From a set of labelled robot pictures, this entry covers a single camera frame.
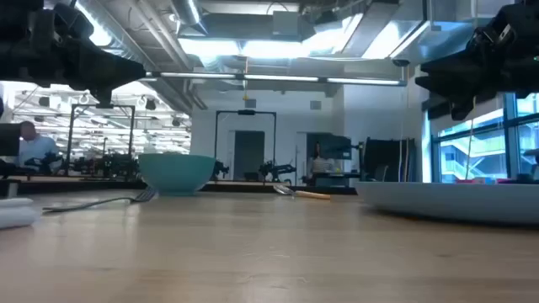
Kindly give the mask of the black monitor on arm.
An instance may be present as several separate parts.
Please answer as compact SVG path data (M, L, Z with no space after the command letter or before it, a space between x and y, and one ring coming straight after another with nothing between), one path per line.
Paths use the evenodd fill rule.
M359 156L363 150L363 143L354 143L349 137L323 134L318 140L320 154L323 158L335 160L351 160L353 156Z

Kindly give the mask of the person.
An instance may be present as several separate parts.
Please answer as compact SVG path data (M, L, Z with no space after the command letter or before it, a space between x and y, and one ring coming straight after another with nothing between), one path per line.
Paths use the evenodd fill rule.
M322 157L322 149L317 141L313 153L308 161L308 175L312 177L315 173L333 173L334 160Z
M20 127L22 140L19 142L19 154L15 160L19 167L23 167L24 163L32 158L42 160L48 154L58 155L59 148L56 142L39 134L32 122L23 121Z

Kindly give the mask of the white napkin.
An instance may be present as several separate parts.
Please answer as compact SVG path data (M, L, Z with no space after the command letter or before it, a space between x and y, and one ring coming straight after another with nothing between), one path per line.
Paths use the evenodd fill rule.
M42 209L28 198L0 199L0 229L33 225Z

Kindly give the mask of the black upright panel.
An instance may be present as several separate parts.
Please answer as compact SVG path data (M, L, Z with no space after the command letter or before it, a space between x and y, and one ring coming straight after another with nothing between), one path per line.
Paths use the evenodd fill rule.
M417 148L411 138L364 142L362 172L368 180L380 182L416 182Z

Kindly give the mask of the spoon with wooden handle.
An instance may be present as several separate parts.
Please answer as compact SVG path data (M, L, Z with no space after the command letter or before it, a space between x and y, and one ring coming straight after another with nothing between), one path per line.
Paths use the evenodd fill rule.
M318 194L318 193L312 193L312 192L306 192L306 191L295 191L286 187L285 185L274 185L273 189L279 194L289 195L293 197L331 200L331 196L329 194Z

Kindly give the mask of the pale blue-grey plate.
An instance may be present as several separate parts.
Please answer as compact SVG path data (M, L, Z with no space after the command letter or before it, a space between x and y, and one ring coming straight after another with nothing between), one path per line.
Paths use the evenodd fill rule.
M539 185L358 182L363 201L392 213L444 220L539 226Z

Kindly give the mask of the silver round air duct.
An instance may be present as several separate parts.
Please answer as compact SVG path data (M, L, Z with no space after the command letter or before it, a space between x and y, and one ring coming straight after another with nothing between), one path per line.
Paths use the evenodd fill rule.
M207 29L202 22L202 12L198 0L169 0L171 9L182 25L193 27L203 35Z

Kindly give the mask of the metal fork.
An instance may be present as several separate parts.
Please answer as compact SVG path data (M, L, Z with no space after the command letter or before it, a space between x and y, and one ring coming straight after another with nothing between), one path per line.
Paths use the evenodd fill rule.
M50 207L44 207L43 212L44 213L65 213L65 212L71 212L71 211L78 211L78 210L86 210L89 208L92 208L94 206L104 205L107 203L112 202L118 202L123 201L127 202L129 205L131 204L139 204L139 203L145 203L147 201L150 201L153 199L157 194L157 190L153 189L151 187L147 187L144 191L139 193L136 197L120 197L120 198L113 198L113 199L105 199L80 205L65 205L65 206L50 206Z

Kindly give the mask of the black metal rig frame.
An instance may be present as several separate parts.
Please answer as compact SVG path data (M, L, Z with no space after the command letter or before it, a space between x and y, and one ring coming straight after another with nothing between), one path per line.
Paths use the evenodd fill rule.
M111 102L108 103L99 103L99 104L72 104L71 107L71 113L70 113L70 124L68 128L68 140L67 140L67 155L66 160L64 162L64 176L69 176L69 167L71 163L71 155L72 155L72 140L73 140L73 131L74 131L74 123L75 120L78 118L79 115L84 114L85 111L89 108L96 108L96 109L115 109L115 108L121 108L121 109L130 109L131 110L131 124L130 124L130 133L129 133L129 142L128 142L128 155L130 159L133 158L133 139L134 139L134 126L135 126L135 117L136 117L136 106L135 105L123 105L123 104L117 104L114 105Z
M259 169L275 162L277 113L254 109L217 110L214 158L229 168L232 181L264 180Z

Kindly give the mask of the black computer monitor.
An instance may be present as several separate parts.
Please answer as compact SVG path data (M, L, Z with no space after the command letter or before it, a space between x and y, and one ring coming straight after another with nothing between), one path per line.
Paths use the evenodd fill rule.
M19 154L20 124L0 124L0 157L15 157Z

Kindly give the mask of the large window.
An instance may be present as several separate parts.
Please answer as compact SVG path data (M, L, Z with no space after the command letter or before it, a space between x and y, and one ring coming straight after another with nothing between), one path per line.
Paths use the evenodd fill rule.
M462 121L429 119L430 179L499 183L529 173L539 183L539 93L505 93Z

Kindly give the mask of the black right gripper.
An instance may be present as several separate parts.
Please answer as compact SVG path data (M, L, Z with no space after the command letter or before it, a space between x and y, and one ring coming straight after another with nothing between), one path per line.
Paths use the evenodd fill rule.
M424 75L415 79L448 100L453 120L464 120L477 98L539 93L539 0L504 5L487 25L474 30L465 52L422 64Z

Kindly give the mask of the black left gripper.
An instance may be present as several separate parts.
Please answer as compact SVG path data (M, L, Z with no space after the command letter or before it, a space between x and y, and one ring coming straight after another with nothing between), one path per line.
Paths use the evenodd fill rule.
M133 60L94 49L94 28L69 4L0 0L0 81L66 84L88 90L97 108L112 109L113 89L146 76Z

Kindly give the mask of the long ceiling light bar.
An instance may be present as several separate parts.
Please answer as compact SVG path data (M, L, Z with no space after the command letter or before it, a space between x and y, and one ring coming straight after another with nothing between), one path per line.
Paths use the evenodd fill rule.
M141 81L156 81L158 78L201 79L201 80L237 80L237 81L276 81L276 82L309 82L343 85L399 86L406 82L374 78L345 77L312 77L312 76L279 76L244 73L202 73L202 72L147 72Z

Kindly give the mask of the teal ribbed bowl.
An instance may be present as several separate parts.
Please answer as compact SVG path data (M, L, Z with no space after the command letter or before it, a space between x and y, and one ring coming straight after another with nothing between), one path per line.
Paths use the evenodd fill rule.
M179 154L145 153L138 157L142 180L162 196L190 196L211 179L214 157Z

